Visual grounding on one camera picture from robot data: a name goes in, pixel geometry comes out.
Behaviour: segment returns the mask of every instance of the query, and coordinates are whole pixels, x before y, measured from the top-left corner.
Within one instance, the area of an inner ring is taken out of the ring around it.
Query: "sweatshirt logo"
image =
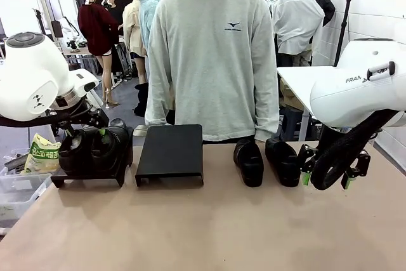
[[[239,23],[230,22],[230,23],[228,23],[227,25],[229,25],[229,26],[231,26],[231,27],[227,27],[227,28],[225,28],[225,30],[226,30],[226,31],[237,31],[237,32],[241,32],[240,29],[236,29],[236,28],[235,28],[235,27],[236,27],[237,25],[239,25],[239,24],[240,24],[240,22],[239,22]]]

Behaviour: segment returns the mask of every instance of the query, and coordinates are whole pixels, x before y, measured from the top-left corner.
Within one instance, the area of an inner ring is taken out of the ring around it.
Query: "black jacket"
[[[319,6],[322,7],[324,11],[324,21],[323,21],[323,27],[327,25],[332,17],[334,16],[334,12],[336,11],[336,7],[333,5],[331,0],[316,0]]]

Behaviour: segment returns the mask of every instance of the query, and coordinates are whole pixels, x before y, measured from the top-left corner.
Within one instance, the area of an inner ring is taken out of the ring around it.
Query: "red top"
[[[119,43],[119,24],[103,6],[95,3],[81,6],[77,22],[91,54],[103,55]]]

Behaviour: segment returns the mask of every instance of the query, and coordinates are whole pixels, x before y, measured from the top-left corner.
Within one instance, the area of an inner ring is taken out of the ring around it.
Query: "light gray sweatshirt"
[[[278,84],[272,21],[265,0],[161,0],[150,34],[147,125],[201,124],[203,139],[278,129]]]

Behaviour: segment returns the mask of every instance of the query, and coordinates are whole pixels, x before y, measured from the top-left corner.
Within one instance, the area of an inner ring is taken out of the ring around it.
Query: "snack bag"
[[[30,153],[25,162],[24,174],[52,173],[59,168],[59,148],[61,143],[51,143],[47,139],[36,134],[31,144]]]

